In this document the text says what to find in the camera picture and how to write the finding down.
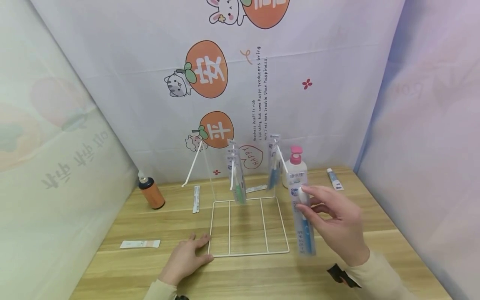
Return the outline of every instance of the white wire rack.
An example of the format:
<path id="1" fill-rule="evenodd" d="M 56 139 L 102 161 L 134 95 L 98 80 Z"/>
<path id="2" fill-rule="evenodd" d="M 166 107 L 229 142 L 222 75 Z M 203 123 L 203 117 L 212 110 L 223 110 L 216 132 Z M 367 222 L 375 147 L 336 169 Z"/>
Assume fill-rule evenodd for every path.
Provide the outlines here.
<path id="1" fill-rule="evenodd" d="M 262 199 L 275 199 L 277 207 L 278 207 L 278 212 L 280 214 L 280 220 L 282 222 L 282 229 L 283 229 L 283 235 L 285 237 L 285 244 L 287 245 L 287 249 L 284 251 L 270 251 L 268 248 L 268 235 L 267 235 L 267 229 L 265 226 L 265 216 L 264 216 L 264 206 L 262 203 Z M 221 255 L 215 255 L 214 257 L 237 257 L 237 256 L 254 256 L 254 255 L 270 255 L 270 254 L 283 254 L 283 253 L 289 253 L 290 252 L 290 246 L 288 244 L 288 238 L 287 238 L 287 232 L 285 231 L 285 224 L 283 223 L 283 217 L 282 217 L 282 211 L 280 209 L 280 204 L 278 203 L 278 198 L 277 197 L 260 197 L 260 198 L 248 198 L 247 201 L 252 201 L 252 200 L 259 200 L 260 201 L 260 208 L 262 211 L 262 221 L 264 225 L 264 235 L 265 235 L 265 247 L 266 251 L 265 252 L 248 252 L 248 253 L 231 253 L 231 207 L 232 207 L 232 202 L 235 203 L 235 200 L 224 200 L 224 201 L 215 201 L 213 202 L 213 207 L 212 207 L 212 218 L 210 220 L 210 236 L 212 236 L 212 230 L 213 230 L 213 216 L 215 212 L 215 204 L 217 203 L 228 203 L 228 254 L 221 254 Z M 208 243 L 208 251 L 207 254 L 210 254 L 210 244 L 211 242 Z"/>
<path id="2" fill-rule="evenodd" d="M 197 153 L 195 154 L 195 158 L 193 159 L 192 166 L 190 167 L 190 171 L 188 172 L 187 179 L 186 179 L 185 183 L 182 185 L 182 187 L 184 187 L 188 183 L 188 180 L 190 179 L 190 175 L 192 173 L 193 166 L 195 165 L 195 161 L 197 160 L 197 156 L 198 156 L 198 153 L 200 152 L 200 149 L 204 149 L 203 141 L 200 141 L 200 145 L 197 149 Z M 281 157 L 282 164 L 284 166 L 285 172 L 288 174 L 288 170 L 287 170 L 287 167 L 285 166 L 285 161 L 284 161 L 282 153 L 280 151 L 280 147 L 277 146 L 277 150 L 280 153 L 280 157 Z M 235 200 L 220 200 L 220 201 L 217 201 L 216 196 L 215 196 L 215 190 L 214 190 L 214 187 L 213 187 L 212 177 L 211 177 L 210 172 L 209 172 L 210 164 L 208 162 L 208 158 L 205 154 L 205 151 L 204 151 L 204 157 L 205 157 L 205 164 L 207 166 L 206 172 L 207 172 L 208 177 L 210 179 L 210 186 L 212 188 L 212 194 L 213 194 L 213 199 L 214 199 L 214 202 L 213 202 L 213 205 L 212 205 L 212 217 L 211 217 L 211 220 L 210 220 L 210 236 L 212 235 L 212 231 L 213 231 L 213 220 L 214 220 L 215 205 L 219 204 L 219 203 L 228 203 L 228 254 L 221 254 L 221 255 L 215 255 L 214 254 L 214 257 L 238 257 L 238 256 L 256 256 L 256 255 L 271 255 L 271 254 L 289 253 L 290 252 L 290 245 L 288 244 L 287 232 L 285 231 L 285 224 L 283 222 L 282 211 L 280 209 L 280 203 L 278 202 L 278 198 L 276 197 L 276 190 L 275 189 L 274 189 L 274 192 L 273 192 L 273 196 L 258 197 L 258 198 L 247 198 L 247 201 L 254 201 L 254 200 L 260 201 L 260 209 L 261 209 L 261 212 L 262 212 L 262 222 L 263 222 L 263 227 L 264 227 L 266 251 L 265 252 L 235 253 L 235 254 L 231 253 L 231 207 L 232 207 L 232 202 L 235 203 Z M 230 190 L 232 190 L 232 188 L 233 188 L 233 172 L 232 172 L 232 176 L 230 178 Z M 275 201 L 276 201 L 276 204 L 277 204 L 277 207 L 278 207 L 278 213 L 280 215 L 280 221 L 282 223 L 282 229 L 283 229 L 283 235 L 284 235 L 284 238 L 285 238 L 285 244 L 287 245 L 287 249 L 284 250 L 284 251 L 270 251 L 269 248 L 268 248 L 268 235 L 267 235 L 267 230 L 266 230 L 266 225 L 265 225 L 264 206 L 263 206 L 263 201 L 262 201 L 264 199 L 275 199 Z M 211 246 L 211 241 L 208 243 L 208 251 L 207 251 L 208 254 L 210 254 L 210 246 Z"/>

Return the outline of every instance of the sleeve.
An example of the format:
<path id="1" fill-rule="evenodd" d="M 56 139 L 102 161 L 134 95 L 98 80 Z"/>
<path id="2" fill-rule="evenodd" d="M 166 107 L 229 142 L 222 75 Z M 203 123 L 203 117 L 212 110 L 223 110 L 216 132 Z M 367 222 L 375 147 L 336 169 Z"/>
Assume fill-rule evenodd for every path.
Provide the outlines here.
<path id="1" fill-rule="evenodd" d="M 368 261 L 358 267 L 349 267 L 348 276 L 361 288 L 356 288 L 362 300 L 416 300 L 402 283 L 400 276 L 383 255 L 371 252 Z"/>
<path id="2" fill-rule="evenodd" d="M 164 282 L 153 282 L 145 295 L 144 300 L 175 300 L 177 296 L 177 287 L 168 285 Z"/>

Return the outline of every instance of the white lotion bottle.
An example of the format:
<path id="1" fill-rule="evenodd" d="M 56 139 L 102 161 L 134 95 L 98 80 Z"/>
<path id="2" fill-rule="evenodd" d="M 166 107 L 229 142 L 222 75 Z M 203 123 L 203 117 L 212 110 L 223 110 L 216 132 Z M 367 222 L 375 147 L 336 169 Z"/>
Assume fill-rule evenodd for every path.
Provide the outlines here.
<path id="1" fill-rule="evenodd" d="M 305 172 L 307 173 L 307 165 L 301 159 L 301 154 L 303 149 L 301 146 L 291 146 L 290 147 L 291 155 L 290 159 L 285 162 L 285 166 L 290 174 Z M 282 184 L 285 188 L 288 188 L 288 174 L 284 174 L 282 177 Z"/>

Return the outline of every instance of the wood grain tabletop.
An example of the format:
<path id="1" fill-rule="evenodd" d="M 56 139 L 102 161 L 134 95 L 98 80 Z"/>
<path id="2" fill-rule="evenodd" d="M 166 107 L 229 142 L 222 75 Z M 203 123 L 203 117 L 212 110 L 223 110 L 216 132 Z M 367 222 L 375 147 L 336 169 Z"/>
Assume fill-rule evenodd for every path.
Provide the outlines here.
<path id="1" fill-rule="evenodd" d="M 355 173 L 333 168 L 345 194 L 363 210 L 365 240 L 381 252 L 399 273 L 405 285 L 420 300 L 450 300 L 440 283 L 414 252 L 387 214 L 377 204 Z M 325 169 L 308 172 L 310 185 L 331 186 Z M 249 176 L 247 187 L 266 184 L 266 176 Z M 171 251 L 191 232 L 210 231 L 214 197 L 209 181 L 159 186 L 166 204 L 158 211 L 149 208 L 138 189 L 134 190 L 110 228 L 102 245 L 73 292 L 72 300 L 141 300 L 160 273 Z M 200 212 L 192 214 L 193 187 L 200 185 Z M 214 180 L 216 200 L 230 200 L 228 179 Z M 251 198 L 271 196 L 271 191 L 249 193 Z M 290 253 L 263 256 L 219 257 L 179 285 L 179 294 L 191 300 L 356 299 L 352 290 L 338 284 L 327 273 L 340 258 L 315 233 L 317 255 L 300 257 L 297 250 L 293 214 L 287 189 L 276 189 L 287 232 Z M 287 248 L 279 209 L 274 198 L 245 206 L 232 204 L 231 253 L 264 252 L 265 231 L 269 251 Z M 120 249 L 123 240 L 161 240 L 157 249 Z M 215 206 L 212 254 L 228 252 L 228 203 Z"/>

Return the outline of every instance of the pink pump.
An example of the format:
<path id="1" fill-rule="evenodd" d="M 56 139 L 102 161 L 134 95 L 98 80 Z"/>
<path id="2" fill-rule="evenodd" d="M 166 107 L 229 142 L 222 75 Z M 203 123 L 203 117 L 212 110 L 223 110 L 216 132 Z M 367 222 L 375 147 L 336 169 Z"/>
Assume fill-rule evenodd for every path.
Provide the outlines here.
<path id="1" fill-rule="evenodd" d="M 303 149 L 301 146 L 291 146 L 290 151 L 292 152 L 290 156 L 290 163 L 293 165 L 299 165 L 301 163 L 301 154 Z"/>

